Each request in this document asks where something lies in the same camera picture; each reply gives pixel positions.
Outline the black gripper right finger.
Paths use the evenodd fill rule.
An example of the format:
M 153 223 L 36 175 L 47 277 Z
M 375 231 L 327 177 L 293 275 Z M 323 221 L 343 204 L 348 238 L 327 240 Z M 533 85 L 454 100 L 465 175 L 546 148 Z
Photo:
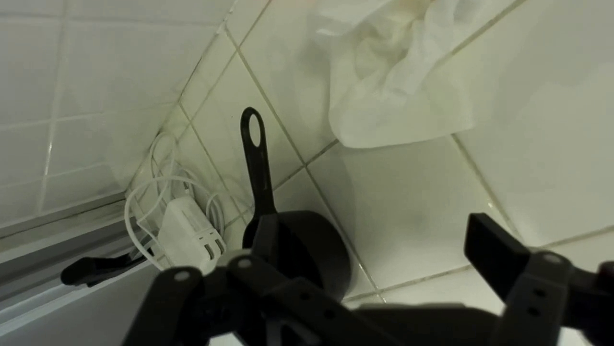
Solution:
M 614 346 L 614 261 L 594 271 L 550 250 L 529 250 L 487 213 L 469 213 L 463 256 L 502 300 L 490 346 L 556 346 L 559 329 Z

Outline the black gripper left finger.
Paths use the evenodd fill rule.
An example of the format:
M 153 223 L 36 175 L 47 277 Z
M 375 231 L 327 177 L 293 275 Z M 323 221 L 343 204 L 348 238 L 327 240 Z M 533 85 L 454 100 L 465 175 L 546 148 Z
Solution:
M 249 296 L 249 346 L 358 346 L 358 317 L 302 277 L 287 279 L 260 256 L 229 263 L 233 283 Z

